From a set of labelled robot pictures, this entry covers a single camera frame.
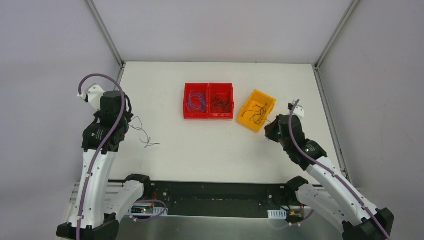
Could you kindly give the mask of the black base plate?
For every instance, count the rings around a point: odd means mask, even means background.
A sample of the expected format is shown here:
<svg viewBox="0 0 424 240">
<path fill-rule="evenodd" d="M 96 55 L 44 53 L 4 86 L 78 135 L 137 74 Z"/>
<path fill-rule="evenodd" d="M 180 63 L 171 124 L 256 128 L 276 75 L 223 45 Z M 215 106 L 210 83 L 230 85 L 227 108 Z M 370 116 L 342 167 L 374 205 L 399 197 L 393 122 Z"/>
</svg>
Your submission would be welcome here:
<svg viewBox="0 0 424 240">
<path fill-rule="evenodd" d="M 162 201 L 167 215 L 267 218 L 273 210 L 298 211 L 301 203 L 284 183 L 152 181 L 141 200 Z"/>
</svg>

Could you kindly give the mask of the red double bin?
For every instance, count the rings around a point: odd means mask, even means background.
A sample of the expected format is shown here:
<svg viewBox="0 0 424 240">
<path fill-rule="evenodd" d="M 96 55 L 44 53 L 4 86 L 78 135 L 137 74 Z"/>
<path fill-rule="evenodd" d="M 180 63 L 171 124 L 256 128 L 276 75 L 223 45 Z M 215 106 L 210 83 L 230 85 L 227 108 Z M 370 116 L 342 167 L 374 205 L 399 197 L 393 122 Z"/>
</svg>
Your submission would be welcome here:
<svg viewBox="0 0 424 240">
<path fill-rule="evenodd" d="M 233 119 L 234 87 L 232 83 L 186 83 L 183 118 L 192 120 Z"/>
</svg>

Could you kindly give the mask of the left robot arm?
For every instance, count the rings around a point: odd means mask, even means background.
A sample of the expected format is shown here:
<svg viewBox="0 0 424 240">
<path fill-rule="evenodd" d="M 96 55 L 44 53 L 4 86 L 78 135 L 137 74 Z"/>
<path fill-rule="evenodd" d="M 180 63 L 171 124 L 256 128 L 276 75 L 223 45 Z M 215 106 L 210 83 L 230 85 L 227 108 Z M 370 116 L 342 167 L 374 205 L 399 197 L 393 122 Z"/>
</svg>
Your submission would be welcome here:
<svg viewBox="0 0 424 240">
<path fill-rule="evenodd" d="M 133 117 L 129 98 L 117 90 L 99 93 L 93 107 L 94 121 L 83 131 L 83 170 L 75 208 L 56 235 L 67 240 L 115 240 L 120 221 L 137 200 L 147 202 L 153 189 L 146 175 L 131 174 L 117 195 L 106 202 L 113 162 Z"/>
</svg>

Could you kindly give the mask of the yellow bin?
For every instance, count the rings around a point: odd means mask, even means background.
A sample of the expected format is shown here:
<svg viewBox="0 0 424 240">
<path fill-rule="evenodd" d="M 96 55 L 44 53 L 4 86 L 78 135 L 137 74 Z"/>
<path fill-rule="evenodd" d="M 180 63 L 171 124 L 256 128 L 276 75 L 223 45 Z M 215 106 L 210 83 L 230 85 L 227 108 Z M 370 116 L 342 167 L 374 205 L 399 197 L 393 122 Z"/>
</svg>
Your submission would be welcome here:
<svg viewBox="0 0 424 240">
<path fill-rule="evenodd" d="M 276 102 L 274 97 L 255 89 L 242 106 L 236 120 L 242 126 L 258 133 L 267 122 Z"/>
</svg>

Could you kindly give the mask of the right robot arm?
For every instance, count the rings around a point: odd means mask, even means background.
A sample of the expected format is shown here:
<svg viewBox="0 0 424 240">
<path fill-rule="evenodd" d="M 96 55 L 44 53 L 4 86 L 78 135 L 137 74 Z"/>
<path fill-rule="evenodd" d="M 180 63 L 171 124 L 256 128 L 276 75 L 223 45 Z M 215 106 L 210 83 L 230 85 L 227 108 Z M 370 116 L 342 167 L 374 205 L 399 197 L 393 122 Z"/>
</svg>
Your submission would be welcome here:
<svg viewBox="0 0 424 240">
<path fill-rule="evenodd" d="M 341 232 L 344 240 L 388 240 L 394 215 L 378 208 L 337 170 L 327 152 L 306 138 L 298 116 L 278 115 L 266 125 L 267 139 L 281 144 L 289 159 L 323 187 L 321 193 L 297 176 L 285 184 L 284 200 L 310 207 Z"/>
</svg>

